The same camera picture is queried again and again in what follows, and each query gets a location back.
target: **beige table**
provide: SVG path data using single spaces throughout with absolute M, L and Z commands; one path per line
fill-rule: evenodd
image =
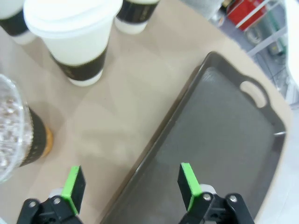
M 63 186 L 70 167 L 81 164 L 87 185 L 80 217 L 98 224 L 190 74 L 212 50 L 262 83 L 288 129 L 291 110 L 262 71 L 236 43 L 177 0 L 162 0 L 140 35 L 112 29 L 103 76 L 91 87 L 72 85 L 41 40 L 22 47 L 0 30 L 0 72 L 19 84 L 55 135 L 49 156 L 0 185 L 0 216 L 15 223 L 25 199 L 45 200 Z

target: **tray rim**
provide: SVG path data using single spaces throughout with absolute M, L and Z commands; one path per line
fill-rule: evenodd
M 278 152 L 278 157 L 274 158 L 275 161 L 276 161 L 276 163 L 275 163 L 276 167 L 274 169 L 273 174 L 271 175 L 271 179 L 267 181 L 267 183 L 269 183 L 269 184 L 267 184 L 268 185 L 267 192 L 265 192 L 265 194 L 264 194 L 264 196 L 261 200 L 261 203 L 259 205 L 259 208 L 258 208 L 257 212 L 255 213 L 255 215 L 253 216 L 254 218 L 259 217 L 260 209 L 263 208 L 263 203 L 267 199 L 268 192 L 271 190 L 272 180 L 274 180 L 275 175 L 276 175 L 276 171 L 279 168 L 279 161 L 280 161 L 280 158 L 282 156 L 282 151 L 284 149 L 284 143 L 285 143 L 285 139 L 286 139 L 286 128 L 285 128 L 283 120 L 277 115 L 275 110 L 271 107 L 270 97 L 269 97 L 267 91 L 264 89 L 264 87 L 257 80 L 255 80 L 254 78 L 246 76 L 243 73 L 241 73 L 234 65 L 232 65 L 220 53 L 218 53 L 216 51 L 211 51 L 207 54 L 207 56 L 205 57 L 205 59 L 201 63 L 201 65 L 195 68 L 195 71 L 197 71 L 197 72 L 196 72 L 195 76 L 192 76 L 192 75 L 190 76 L 191 81 L 190 81 L 190 83 L 187 82 L 188 86 L 184 90 L 183 96 L 180 99 L 179 103 L 171 111 L 172 113 L 171 113 L 170 118 L 168 119 L 166 124 L 162 127 L 162 130 L 160 131 L 160 134 L 158 135 L 158 137 L 156 137 L 156 139 L 154 140 L 154 143 L 152 144 L 150 149 L 145 153 L 145 156 L 142 158 L 141 162 L 137 166 L 137 169 L 134 171 L 133 175 L 130 177 L 129 181 L 125 184 L 123 189 L 120 191 L 120 193 L 119 193 L 118 197 L 116 198 L 115 202 L 113 203 L 113 205 L 108 209 L 108 212 L 104 215 L 103 219 L 100 222 L 101 224 L 104 224 L 106 222 L 109 215 L 122 202 L 123 197 L 126 195 L 126 192 L 128 192 L 130 190 L 131 185 L 133 185 L 138 180 L 138 177 L 140 175 L 142 175 L 142 172 L 145 171 L 145 169 L 147 167 L 146 165 L 148 165 L 150 163 L 150 160 L 155 157 L 155 155 L 157 154 L 157 152 L 159 150 L 159 146 L 162 145 L 162 143 L 164 142 L 165 137 L 167 137 L 168 129 L 172 128 L 173 124 L 175 123 L 175 118 L 178 117 L 181 114 L 181 112 L 182 112 L 184 106 L 186 105 L 190 95 L 193 93 L 193 91 L 196 88 L 197 84 L 199 83 L 202 76 L 204 75 L 205 71 L 207 70 L 207 68 L 215 67 L 214 64 L 213 64 L 213 66 L 209 66 L 211 63 L 213 63 L 212 60 L 214 60 L 214 59 L 218 59 L 219 64 L 225 63 L 230 68 L 229 71 L 234 72 L 234 75 L 238 76 L 240 78 L 240 79 L 237 80 L 237 83 L 239 85 L 244 81 L 250 81 L 253 84 L 257 85 L 259 87 L 259 89 L 263 92 L 264 96 L 266 97 L 266 101 L 267 101 L 266 106 L 264 106 L 262 108 L 257 108 L 257 109 L 260 110 L 260 112 L 264 115 L 264 117 L 274 127 L 274 133 L 273 133 L 274 141 L 273 141 L 273 145 L 272 145 L 272 150 L 275 151 L 275 152 Z M 251 98 L 250 95 L 248 95 L 247 93 L 242 92 L 242 91 L 240 91 L 240 92 L 247 98 L 247 100 L 253 106 L 256 107 L 256 104 L 255 104 L 254 100 Z M 273 125 L 273 121 L 271 122 L 271 120 L 269 120 L 269 118 L 265 116 L 265 114 L 267 114 L 269 111 L 271 111 L 271 118 L 270 119 L 271 120 L 273 120 L 273 119 L 279 120 L 279 124 Z

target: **paper cup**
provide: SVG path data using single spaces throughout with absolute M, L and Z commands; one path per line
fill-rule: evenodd
M 24 21 L 24 0 L 0 0 L 0 26 L 18 44 L 28 44 L 35 39 Z
M 53 59 L 77 86 L 102 75 L 110 30 L 121 0 L 26 0 L 25 21 L 41 37 Z
M 124 0 L 114 21 L 116 27 L 126 34 L 142 32 L 158 3 L 159 0 Z
M 28 108 L 15 84 L 0 74 L 0 182 L 52 149 L 53 135 Z

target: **white paper cup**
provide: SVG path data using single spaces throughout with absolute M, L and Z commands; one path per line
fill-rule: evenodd
M 25 21 L 77 86 L 102 75 L 110 30 L 122 0 L 26 0 Z
M 116 27 L 126 34 L 141 33 L 158 3 L 159 0 L 123 0 L 121 10 L 114 20 Z
M 24 21 L 24 0 L 0 0 L 0 26 L 18 44 L 27 44 L 35 39 Z

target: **screw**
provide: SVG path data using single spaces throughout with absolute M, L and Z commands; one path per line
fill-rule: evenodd
M 211 196 L 209 194 L 204 194 L 203 198 L 206 200 L 206 201 L 210 201 L 211 200 Z
M 54 199 L 54 204 L 58 204 L 60 202 L 60 199 L 57 197 Z
M 231 197 L 229 197 L 229 199 L 230 199 L 232 202 L 237 202 L 237 198 L 236 198 L 234 195 L 232 195 Z
M 35 202 L 30 202 L 30 204 L 29 204 L 29 207 L 34 207 L 36 205 L 36 203 Z

